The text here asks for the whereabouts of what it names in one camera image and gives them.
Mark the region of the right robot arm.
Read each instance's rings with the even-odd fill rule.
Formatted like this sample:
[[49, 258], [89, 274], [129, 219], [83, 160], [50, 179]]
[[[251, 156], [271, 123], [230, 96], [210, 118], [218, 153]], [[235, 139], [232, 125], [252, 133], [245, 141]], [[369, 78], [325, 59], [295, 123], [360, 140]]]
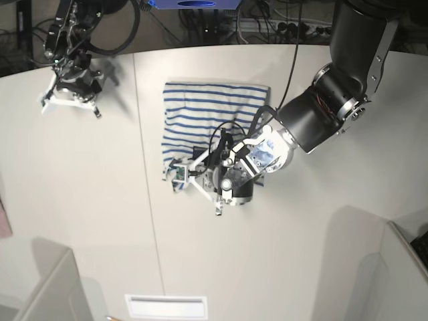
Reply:
[[140, 3], [131, 1], [134, 21], [129, 36], [114, 49], [101, 49], [91, 43], [103, 16], [120, 11], [126, 1], [60, 1], [54, 22], [44, 43], [44, 57], [51, 64], [53, 80], [41, 97], [41, 105], [53, 101], [54, 92], [68, 92], [74, 101], [93, 101], [102, 91], [104, 74], [92, 70], [93, 54], [114, 56], [134, 40], [140, 24]]

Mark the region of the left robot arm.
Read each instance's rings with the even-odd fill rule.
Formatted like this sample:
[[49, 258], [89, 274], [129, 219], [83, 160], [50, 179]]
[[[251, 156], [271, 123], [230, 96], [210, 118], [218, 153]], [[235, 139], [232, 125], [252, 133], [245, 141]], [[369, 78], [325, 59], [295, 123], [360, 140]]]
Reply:
[[382, 79], [402, 10], [398, 1], [335, 4], [330, 63], [293, 100], [277, 109], [262, 106], [241, 140], [221, 137], [209, 159], [218, 211], [250, 202], [259, 177], [287, 166], [297, 148], [312, 152], [364, 113]]

